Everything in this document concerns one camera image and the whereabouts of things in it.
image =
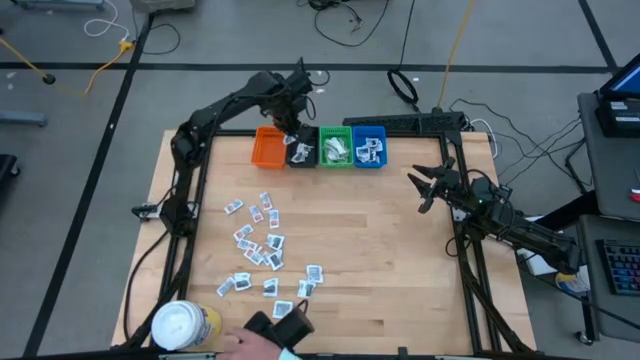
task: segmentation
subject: gray floor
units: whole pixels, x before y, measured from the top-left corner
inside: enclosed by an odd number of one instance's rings
[[[120,10],[119,23],[133,32],[125,0],[112,0]],[[443,64],[465,10],[464,0],[418,1],[407,43],[406,63]],[[384,2],[354,2],[368,31]],[[640,25],[633,20],[640,7],[633,0],[589,0],[607,43],[619,64],[640,49]],[[393,0],[379,29],[366,43],[346,49],[329,43],[313,30],[313,12],[291,1],[201,1],[195,12],[160,16],[182,34],[180,48],[142,62],[253,64],[290,63],[303,55],[307,62],[381,64],[398,61],[410,1]],[[456,64],[465,65],[573,65],[604,66],[577,0],[485,0],[478,2],[460,43]],[[323,28],[345,41],[352,24],[341,11],[323,14]],[[105,62],[117,51],[118,29],[100,38],[82,32],[93,17],[110,18],[92,9],[56,8],[22,11],[0,5],[0,24],[6,38],[34,61]],[[143,17],[138,16],[142,24]],[[154,31],[146,49],[170,46],[174,34]],[[0,62],[15,61],[0,50]],[[16,72],[10,79],[5,75]],[[82,89],[91,72],[55,71],[58,81]],[[135,246],[139,223],[131,206],[144,201],[165,129],[176,127],[196,108],[242,86],[252,72],[138,71],[124,105],[104,170],[51,322],[41,354],[106,348],[111,340]],[[0,152],[20,157],[23,174],[13,184],[0,214],[0,357],[19,356],[24,350],[36,313],[66,237],[80,194],[107,124],[124,72],[100,75],[91,95],[77,98],[44,86],[29,71],[0,71],[0,108],[42,111],[46,128],[0,125]],[[420,106],[430,109],[437,100],[441,73],[407,74],[415,78]],[[560,130],[577,117],[575,97],[599,87],[608,75],[453,73],[445,105],[456,98],[488,103],[512,118],[536,141]],[[318,125],[339,124],[344,117],[407,113],[410,110],[392,92],[384,72],[335,71],[324,93],[314,93]],[[479,107],[458,104],[472,119],[487,120],[496,132],[517,136],[507,123]],[[249,111],[227,128],[266,124],[258,111]],[[560,140],[581,138],[581,128]],[[526,139],[518,137],[526,150]],[[515,143],[498,137],[498,171],[516,161]],[[564,152],[555,158],[562,164]],[[530,161],[508,170],[508,182]],[[574,158],[578,172],[590,177],[586,152]],[[527,213],[552,210],[578,195],[576,186],[548,159],[538,161],[511,184],[513,203]],[[554,355],[593,359],[639,358],[640,345],[603,339],[591,348],[578,344],[572,332],[583,327],[580,306],[562,294],[523,278],[539,349]]]

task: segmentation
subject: wooden table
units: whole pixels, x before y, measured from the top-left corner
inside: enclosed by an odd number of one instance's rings
[[[173,162],[168,144],[173,134],[164,135],[149,195],[152,202],[170,186]],[[468,168],[486,172],[495,182],[486,134],[465,133],[463,140]],[[258,310],[272,314],[274,299],[262,296],[265,279],[278,277],[278,299],[297,303],[305,266],[320,264],[325,280],[313,293],[308,312],[316,332],[296,347],[297,352],[396,354],[399,346],[406,346],[411,354],[471,354],[458,263],[444,251],[452,237],[449,209],[436,201],[426,215],[419,214],[421,200],[406,176],[412,164],[441,164],[438,141],[387,141],[388,165],[379,170],[271,170],[250,164],[253,138],[217,137],[188,300],[219,311],[223,328],[241,327]],[[287,236],[285,266],[275,273],[245,259],[232,236],[243,225],[253,225],[248,207],[260,206],[262,191],[271,194],[280,210],[281,228],[274,233]],[[234,198],[245,206],[227,216],[223,207]],[[249,238],[264,244],[266,223],[254,225]],[[132,266],[163,231],[160,221],[142,225]],[[483,244],[494,303],[522,340],[535,347],[513,251],[490,239]],[[168,240],[136,276],[130,331],[156,301],[167,245]],[[223,298],[216,294],[228,276],[244,271],[252,273],[252,289],[231,291]],[[477,301],[476,307],[483,345],[489,349],[484,312]],[[222,351],[221,340],[208,350]],[[114,344],[121,342],[122,310],[113,336]]]

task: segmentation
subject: person's arm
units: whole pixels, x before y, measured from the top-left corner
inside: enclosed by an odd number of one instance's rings
[[[217,360],[300,360],[287,349],[282,349],[247,329],[235,329],[227,335],[235,339],[228,341],[224,353]]]

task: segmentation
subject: keyboard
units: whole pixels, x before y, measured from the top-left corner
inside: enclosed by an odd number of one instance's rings
[[[409,115],[366,116],[345,118],[342,125],[378,125],[384,126],[387,133],[428,134],[443,131],[460,131],[464,125],[463,112],[437,112]]]
[[[614,295],[640,295],[640,241],[597,240],[596,246]]]

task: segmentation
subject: blue bin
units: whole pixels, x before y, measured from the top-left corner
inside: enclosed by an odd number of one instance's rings
[[[377,138],[382,141],[383,149],[379,153],[379,163],[363,163],[355,156],[356,148],[366,144],[366,138]],[[355,167],[379,169],[387,165],[387,134],[384,131],[384,126],[354,126],[353,127],[353,164]]]

